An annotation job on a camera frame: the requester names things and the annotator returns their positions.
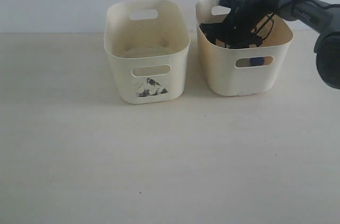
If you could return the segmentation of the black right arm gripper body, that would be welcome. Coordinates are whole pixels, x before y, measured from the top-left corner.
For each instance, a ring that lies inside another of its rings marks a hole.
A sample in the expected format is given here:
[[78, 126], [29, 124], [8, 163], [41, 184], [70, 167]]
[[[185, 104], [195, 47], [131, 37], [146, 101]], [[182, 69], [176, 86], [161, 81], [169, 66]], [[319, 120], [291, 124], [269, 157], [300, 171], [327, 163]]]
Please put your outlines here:
[[273, 21], [273, 17], [272, 11], [243, 0], [239, 7], [230, 10], [222, 22], [201, 23], [199, 28], [214, 45], [220, 41], [224, 48], [229, 49], [245, 49], [251, 45], [259, 47], [264, 38], [258, 33], [269, 21]]

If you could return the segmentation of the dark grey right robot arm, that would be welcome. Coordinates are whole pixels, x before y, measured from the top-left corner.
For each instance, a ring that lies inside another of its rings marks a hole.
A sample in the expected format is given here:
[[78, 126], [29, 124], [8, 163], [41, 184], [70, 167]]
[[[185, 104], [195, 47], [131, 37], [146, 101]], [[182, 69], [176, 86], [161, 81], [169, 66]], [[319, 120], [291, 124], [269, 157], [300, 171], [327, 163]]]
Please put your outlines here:
[[221, 41], [231, 49], [259, 47], [264, 41], [258, 35], [261, 20], [269, 22], [275, 15], [299, 20], [319, 35], [313, 51], [320, 78], [339, 89], [339, 4], [320, 0], [216, 0], [216, 4], [231, 11], [222, 22], [199, 25], [210, 43]]

